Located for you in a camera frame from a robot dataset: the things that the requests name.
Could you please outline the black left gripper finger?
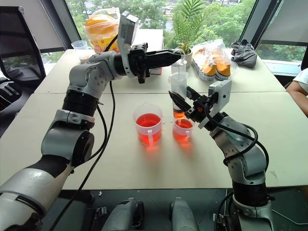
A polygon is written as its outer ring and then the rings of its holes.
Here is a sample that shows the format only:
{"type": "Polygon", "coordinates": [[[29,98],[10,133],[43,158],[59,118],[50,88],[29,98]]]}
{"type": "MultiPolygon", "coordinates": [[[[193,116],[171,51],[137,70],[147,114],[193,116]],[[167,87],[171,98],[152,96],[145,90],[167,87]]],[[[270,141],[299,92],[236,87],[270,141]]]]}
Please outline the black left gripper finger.
{"type": "Polygon", "coordinates": [[[147,60],[146,62],[146,70],[166,67],[174,64],[177,60],[176,59],[154,59],[154,60],[147,60]]]}
{"type": "Polygon", "coordinates": [[[181,54],[173,50],[164,49],[164,50],[159,50],[159,51],[147,52],[146,57],[148,60],[151,60],[151,61],[156,61],[156,60],[177,61],[181,58],[181,54]]]}

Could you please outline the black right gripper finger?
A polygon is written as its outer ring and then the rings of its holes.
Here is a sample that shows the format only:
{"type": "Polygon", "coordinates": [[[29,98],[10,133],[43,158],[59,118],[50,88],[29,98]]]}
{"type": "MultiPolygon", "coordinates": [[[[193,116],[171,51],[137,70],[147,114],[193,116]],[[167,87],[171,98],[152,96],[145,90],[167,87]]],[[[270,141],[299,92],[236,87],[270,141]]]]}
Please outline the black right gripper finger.
{"type": "Polygon", "coordinates": [[[192,101],[198,101],[202,96],[190,86],[186,87],[186,97],[192,101]]]}
{"type": "Polygon", "coordinates": [[[187,116],[192,118],[192,107],[176,92],[168,92],[175,105],[187,116]]]}

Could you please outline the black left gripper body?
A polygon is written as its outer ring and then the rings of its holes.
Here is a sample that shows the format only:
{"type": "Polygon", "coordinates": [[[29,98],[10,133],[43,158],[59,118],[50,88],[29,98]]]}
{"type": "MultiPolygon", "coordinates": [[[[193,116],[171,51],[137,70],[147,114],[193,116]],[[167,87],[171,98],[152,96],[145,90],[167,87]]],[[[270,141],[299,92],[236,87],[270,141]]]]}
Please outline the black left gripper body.
{"type": "Polygon", "coordinates": [[[148,43],[133,45],[129,52],[129,66],[132,73],[138,77],[140,84],[150,76],[149,67],[146,64],[148,43]]]}

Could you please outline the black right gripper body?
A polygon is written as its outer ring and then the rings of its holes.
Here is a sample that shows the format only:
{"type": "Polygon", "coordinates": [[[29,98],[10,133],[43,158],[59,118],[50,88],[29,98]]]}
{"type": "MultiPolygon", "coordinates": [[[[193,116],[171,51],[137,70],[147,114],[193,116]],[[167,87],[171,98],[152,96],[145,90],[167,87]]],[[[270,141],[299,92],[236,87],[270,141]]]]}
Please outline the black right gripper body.
{"type": "Polygon", "coordinates": [[[209,96],[198,95],[188,97],[193,103],[192,106],[186,110],[186,117],[191,119],[193,122],[201,123],[207,118],[205,109],[208,110],[213,106],[213,100],[209,96]]]}

